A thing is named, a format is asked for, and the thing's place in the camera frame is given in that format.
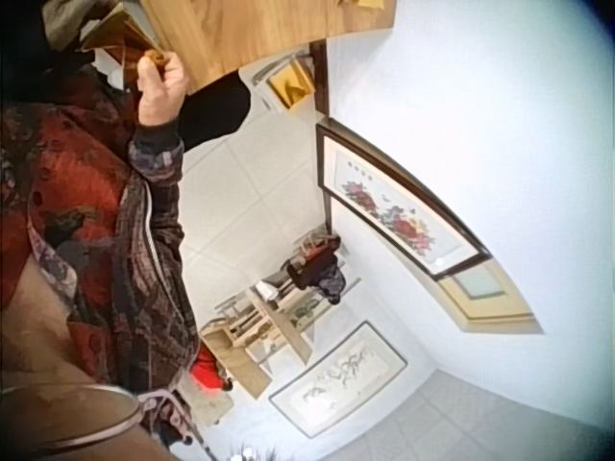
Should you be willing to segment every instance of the framed painting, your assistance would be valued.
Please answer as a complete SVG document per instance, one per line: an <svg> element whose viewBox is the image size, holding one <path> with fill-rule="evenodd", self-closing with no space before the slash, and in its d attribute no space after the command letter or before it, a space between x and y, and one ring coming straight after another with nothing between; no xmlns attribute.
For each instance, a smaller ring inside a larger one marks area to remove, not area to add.
<svg viewBox="0 0 615 461"><path fill-rule="evenodd" d="M434 280L490 255L463 223L402 166L344 126L316 126L318 183Z"/></svg>
<svg viewBox="0 0 615 461"><path fill-rule="evenodd" d="M406 365L380 334L363 322L269 400L312 439L372 399Z"/></svg>

